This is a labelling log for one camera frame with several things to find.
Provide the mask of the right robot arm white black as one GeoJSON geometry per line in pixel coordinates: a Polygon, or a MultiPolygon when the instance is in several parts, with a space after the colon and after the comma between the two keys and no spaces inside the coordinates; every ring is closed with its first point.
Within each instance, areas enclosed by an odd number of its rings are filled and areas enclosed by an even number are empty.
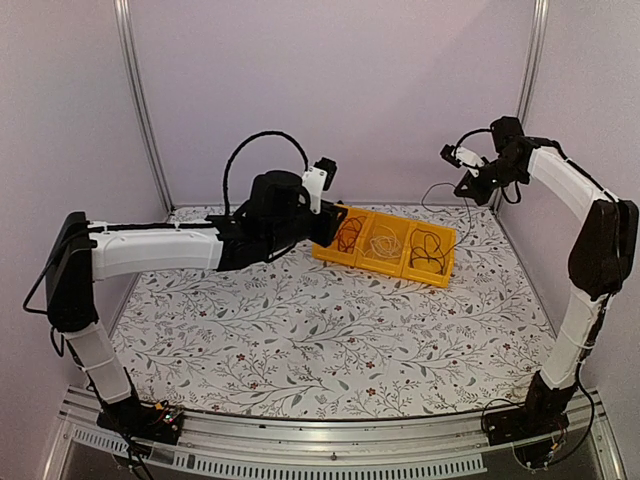
{"type": "Polygon", "coordinates": [[[482,206],[496,191],[536,180],[581,223],[568,259],[568,306],[556,343],[538,373],[548,390],[565,390],[576,384],[576,373],[595,346],[608,304],[631,273],[639,209],[598,183],[558,141],[526,135],[518,118],[503,116],[485,131],[496,152],[492,161],[460,142],[440,152],[443,160],[466,171],[455,196],[482,206]]]}

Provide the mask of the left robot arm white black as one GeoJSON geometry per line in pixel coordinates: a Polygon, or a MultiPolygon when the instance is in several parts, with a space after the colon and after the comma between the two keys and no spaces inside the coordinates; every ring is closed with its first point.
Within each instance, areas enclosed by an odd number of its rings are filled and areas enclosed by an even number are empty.
{"type": "Polygon", "coordinates": [[[149,415],[132,399],[134,388],[99,323],[94,283],[151,271],[242,270],[271,263],[304,240],[327,247],[347,214],[322,198],[335,173],[335,163],[323,158],[303,175],[260,174],[234,213],[195,223],[91,223],[82,212],[68,215],[47,263],[46,316],[126,433],[141,433],[149,415]]]}

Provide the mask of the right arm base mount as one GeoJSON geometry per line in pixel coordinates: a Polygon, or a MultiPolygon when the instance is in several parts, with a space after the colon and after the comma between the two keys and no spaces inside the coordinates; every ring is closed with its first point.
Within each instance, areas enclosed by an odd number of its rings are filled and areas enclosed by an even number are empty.
{"type": "MultiPolygon", "coordinates": [[[[508,410],[483,413],[481,428],[491,446],[549,436],[569,426],[565,413],[568,402],[578,388],[573,380],[569,387],[552,389],[536,372],[529,385],[524,403],[508,410]]],[[[524,467],[540,469],[553,460],[559,442],[547,438],[514,449],[516,460],[524,467]]]]}

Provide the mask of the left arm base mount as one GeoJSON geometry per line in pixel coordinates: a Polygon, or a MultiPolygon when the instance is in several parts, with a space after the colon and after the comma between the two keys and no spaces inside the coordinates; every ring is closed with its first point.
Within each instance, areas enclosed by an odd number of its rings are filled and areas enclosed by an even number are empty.
{"type": "Polygon", "coordinates": [[[142,403],[138,397],[109,404],[102,402],[97,425],[103,429],[156,443],[176,445],[184,423],[184,409],[162,401],[142,403]]]}

